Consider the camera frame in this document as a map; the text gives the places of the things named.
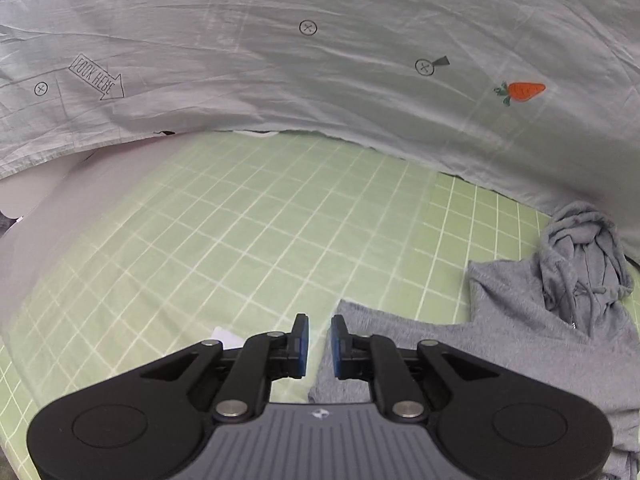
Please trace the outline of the grey zip hoodie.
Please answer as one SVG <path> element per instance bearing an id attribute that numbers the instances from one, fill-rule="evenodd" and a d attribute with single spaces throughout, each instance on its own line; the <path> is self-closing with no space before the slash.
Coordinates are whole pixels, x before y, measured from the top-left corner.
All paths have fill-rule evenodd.
<path id="1" fill-rule="evenodd" d="M 340 479 L 632 479 L 639 471 L 634 282 L 613 222 L 576 202 L 521 261 L 471 263 L 471 317 L 425 324 L 342 301 L 309 399 L 311 474 Z"/>

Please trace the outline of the grey carrot print sheet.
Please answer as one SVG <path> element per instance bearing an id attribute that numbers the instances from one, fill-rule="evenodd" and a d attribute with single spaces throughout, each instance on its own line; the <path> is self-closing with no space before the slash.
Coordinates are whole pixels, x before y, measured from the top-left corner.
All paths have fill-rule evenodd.
<path id="1" fill-rule="evenodd" d="M 1 0 L 1 172 L 165 132 L 318 131 L 639 255 L 639 0 Z"/>

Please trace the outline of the large white tape piece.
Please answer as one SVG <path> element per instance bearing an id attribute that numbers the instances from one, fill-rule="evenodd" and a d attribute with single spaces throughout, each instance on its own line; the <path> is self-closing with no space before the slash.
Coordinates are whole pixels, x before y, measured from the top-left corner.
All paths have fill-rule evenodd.
<path id="1" fill-rule="evenodd" d="M 216 326 L 213 329 L 210 338 L 221 342 L 226 350 L 242 348 L 245 342 L 243 337 L 232 333 L 230 330 L 226 330 L 221 326 Z"/>

